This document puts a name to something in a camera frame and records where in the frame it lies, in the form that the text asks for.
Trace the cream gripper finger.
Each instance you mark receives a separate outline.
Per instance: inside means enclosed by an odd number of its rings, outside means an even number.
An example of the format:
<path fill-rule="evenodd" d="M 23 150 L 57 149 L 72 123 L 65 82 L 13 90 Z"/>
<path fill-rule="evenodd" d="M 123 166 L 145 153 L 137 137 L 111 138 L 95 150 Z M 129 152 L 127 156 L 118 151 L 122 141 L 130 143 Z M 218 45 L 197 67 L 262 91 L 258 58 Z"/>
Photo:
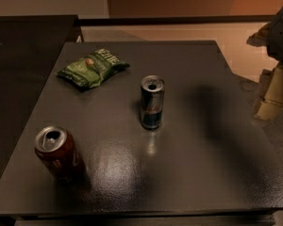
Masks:
<path fill-rule="evenodd" d="M 268 36 L 270 33 L 270 25 L 270 23 L 265 24 L 261 29 L 250 36 L 247 39 L 246 43 L 255 47 L 267 46 Z"/>
<path fill-rule="evenodd" d="M 263 121 L 271 121 L 282 108 L 283 62 L 279 62 L 271 71 L 262 71 L 259 82 L 259 100 L 255 105 L 255 117 Z"/>

